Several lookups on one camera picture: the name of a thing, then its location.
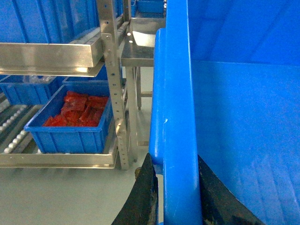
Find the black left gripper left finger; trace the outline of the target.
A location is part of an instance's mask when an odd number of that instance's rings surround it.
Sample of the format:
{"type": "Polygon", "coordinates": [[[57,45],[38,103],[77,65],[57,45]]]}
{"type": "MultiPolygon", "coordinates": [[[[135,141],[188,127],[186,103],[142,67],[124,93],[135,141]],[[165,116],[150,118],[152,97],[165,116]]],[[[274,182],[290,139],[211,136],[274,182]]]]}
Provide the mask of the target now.
{"type": "Polygon", "coordinates": [[[149,153],[145,156],[125,204],[112,224],[158,224],[158,178],[149,153]]]}

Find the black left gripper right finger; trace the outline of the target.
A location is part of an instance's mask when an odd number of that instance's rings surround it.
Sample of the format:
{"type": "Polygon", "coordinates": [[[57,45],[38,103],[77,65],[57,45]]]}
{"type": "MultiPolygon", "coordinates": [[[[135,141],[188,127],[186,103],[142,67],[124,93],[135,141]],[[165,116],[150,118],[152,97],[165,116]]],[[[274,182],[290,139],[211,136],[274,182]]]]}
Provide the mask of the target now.
{"type": "Polygon", "coordinates": [[[262,225],[198,156],[198,170],[204,225],[262,225]]]}

